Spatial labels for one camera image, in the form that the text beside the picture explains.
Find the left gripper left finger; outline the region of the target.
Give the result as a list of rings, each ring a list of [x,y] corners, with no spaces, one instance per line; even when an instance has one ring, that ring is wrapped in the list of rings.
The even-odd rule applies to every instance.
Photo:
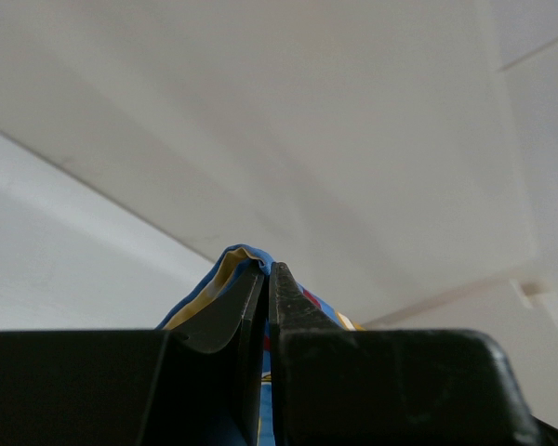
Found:
[[[0,445],[253,445],[264,276],[172,330],[0,332]]]

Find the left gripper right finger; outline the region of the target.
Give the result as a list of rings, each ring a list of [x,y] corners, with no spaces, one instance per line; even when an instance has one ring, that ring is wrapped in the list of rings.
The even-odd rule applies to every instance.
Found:
[[[283,263],[269,278],[269,324],[279,445],[558,445],[486,334],[347,330]]]

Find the blue Pikachu cloth placemat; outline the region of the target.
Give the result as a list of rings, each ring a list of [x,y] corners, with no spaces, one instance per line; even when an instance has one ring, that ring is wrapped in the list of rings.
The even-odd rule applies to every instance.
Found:
[[[159,329],[177,328],[181,322],[186,322],[196,313],[204,309],[205,306],[211,304],[215,299],[229,293],[232,286],[237,282],[239,276],[246,267],[257,266],[265,277],[271,274],[273,258],[266,252],[258,248],[251,247],[246,244],[237,244],[225,249],[221,254],[217,263],[213,266],[207,275],[201,280],[194,290],[181,300],[158,325]],[[308,300],[314,303],[329,319],[331,319],[338,327],[348,331],[363,330],[358,324],[351,322],[345,315],[331,308],[326,302],[311,294],[302,285],[298,285],[299,290],[306,296]],[[272,382],[272,345],[271,343],[271,326],[269,320],[265,322],[264,348],[262,350],[262,372],[260,375],[260,396],[258,418],[255,418],[255,445],[282,445],[282,442],[274,433],[277,420],[282,411],[275,410],[273,403],[281,402],[278,390],[283,390],[280,380]],[[240,434],[231,434],[230,439],[213,439],[212,443],[208,439],[188,439],[188,431],[184,429],[183,437],[172,441],[173,445],[230,445],[235,439],[240,445],[246,445],[245,440],[239,439]],[[354,439],[355,436],[345,435],[343,440],[337,440],[337,434],[329,435],[330,440],[337,442],[338,445],[364,445],[367,440]]]

